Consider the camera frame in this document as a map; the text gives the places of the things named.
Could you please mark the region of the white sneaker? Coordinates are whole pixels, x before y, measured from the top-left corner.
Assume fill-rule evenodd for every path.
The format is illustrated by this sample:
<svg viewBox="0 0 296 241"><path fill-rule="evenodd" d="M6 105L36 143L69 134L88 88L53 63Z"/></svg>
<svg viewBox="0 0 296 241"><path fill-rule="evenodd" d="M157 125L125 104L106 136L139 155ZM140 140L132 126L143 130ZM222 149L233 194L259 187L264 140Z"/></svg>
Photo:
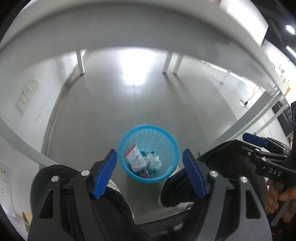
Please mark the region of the white sneaker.
<svg viewBox="0 0 296 241"><path fill-rule="evenodd" d="M181 203L194 202L196 194L185 169L179 167L165 180L158 199L158 205L164 208L176 207Z"/></svg>

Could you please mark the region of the black office chair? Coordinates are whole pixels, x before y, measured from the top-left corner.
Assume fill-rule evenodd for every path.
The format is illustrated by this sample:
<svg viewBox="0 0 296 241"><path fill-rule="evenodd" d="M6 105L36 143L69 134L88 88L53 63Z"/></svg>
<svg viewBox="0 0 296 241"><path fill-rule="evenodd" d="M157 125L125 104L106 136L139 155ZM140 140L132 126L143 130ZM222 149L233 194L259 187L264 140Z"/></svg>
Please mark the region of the black office chair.
<svg viewBox="0 0 296 241"><path fill-rule="evenodd" d="M284 106L284 104L281 101L278 101L273 107L272 110L274 114L277 114L280 109ZM277 117L281 128L283 129L283 132L285 134L286 138L292 137L292 111L291 107L288 105L283 112Z"/></svg>

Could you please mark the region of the person's black trouser legs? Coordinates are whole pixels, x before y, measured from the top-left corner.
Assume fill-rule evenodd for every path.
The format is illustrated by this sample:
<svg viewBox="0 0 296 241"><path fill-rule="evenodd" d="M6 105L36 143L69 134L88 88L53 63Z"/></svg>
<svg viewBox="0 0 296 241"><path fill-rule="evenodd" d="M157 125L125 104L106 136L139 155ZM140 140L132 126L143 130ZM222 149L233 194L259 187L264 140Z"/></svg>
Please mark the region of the person's black trouser legs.
<svg viewBox="0 0 296 241"><path fill-rule="evenodd" d="M67 166L40 170L31 187L29 240L262 240L271 239L264 206L267 186L242 142L228 141L194 158L163 185L165 207L190 202L183 213L137 225L119 191L108 187L115 150L87 175Z"/></svg>

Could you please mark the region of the blue plastic waste basket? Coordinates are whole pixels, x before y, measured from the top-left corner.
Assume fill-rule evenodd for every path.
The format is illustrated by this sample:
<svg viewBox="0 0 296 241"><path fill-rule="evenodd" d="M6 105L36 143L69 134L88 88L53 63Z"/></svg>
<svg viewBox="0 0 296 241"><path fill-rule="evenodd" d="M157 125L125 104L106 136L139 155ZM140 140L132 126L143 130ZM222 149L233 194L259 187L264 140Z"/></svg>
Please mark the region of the blue plastic waste basket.
<svg viewBox="0 0 296 241"><path fill-rule="evenodd" d="M154 172L152 178L138 177L125 160L125 154L136 145L143 157L154 152L159 156L161 168ZM163 128L154 125L140 125L129 130L118 146L118 158L126 174L142 183L159 183L166 180L178 167L180 151L175 138Z"/></svg>

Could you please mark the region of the white red-edged zip bag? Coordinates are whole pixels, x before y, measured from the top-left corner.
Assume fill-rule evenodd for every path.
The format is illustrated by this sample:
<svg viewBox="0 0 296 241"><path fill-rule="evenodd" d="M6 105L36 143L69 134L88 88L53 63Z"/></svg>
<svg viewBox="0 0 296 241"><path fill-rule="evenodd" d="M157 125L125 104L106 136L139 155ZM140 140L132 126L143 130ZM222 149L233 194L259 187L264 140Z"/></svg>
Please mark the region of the white red-edged zip bag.
<svg viewBox="0 0 296 241"><path fill-rule="evenodd" d="M142 156L140 150L134 145L126 154L125 160L130 165L131 170L136 173L147 167L145 158Z"/></svg>

